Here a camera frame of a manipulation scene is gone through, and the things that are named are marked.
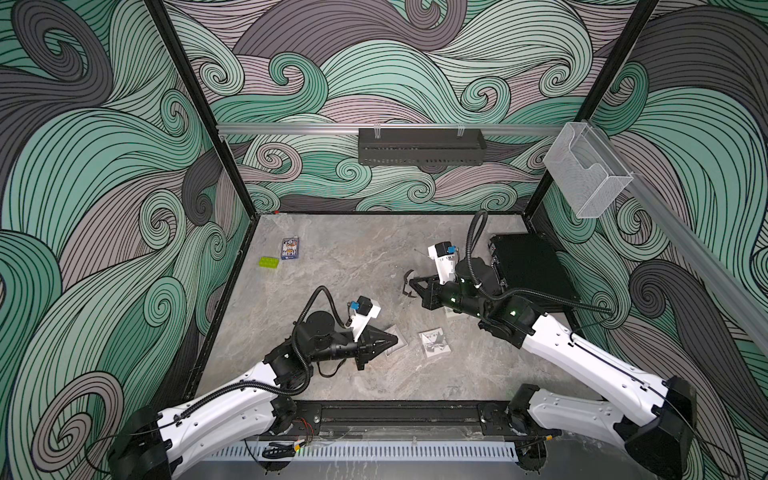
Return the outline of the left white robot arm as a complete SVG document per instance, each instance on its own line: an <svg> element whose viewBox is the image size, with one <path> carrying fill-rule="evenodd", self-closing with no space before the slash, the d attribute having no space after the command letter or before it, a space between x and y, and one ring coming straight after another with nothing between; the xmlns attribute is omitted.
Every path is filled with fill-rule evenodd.
<svg viewBox="0 0 768 480"><path fill-rule="evenodd" d="M290 335L262 361L235 379L191 401L155 411L136 411L115 435L106 455L114 479L178 479L217 451L261 434L282 434L297 419L296 396L326 361L351 359L358 369L398 343L396 335L371 325L381 311L361 296L342 319L334 305L316 310L319 286Z"/></svg>

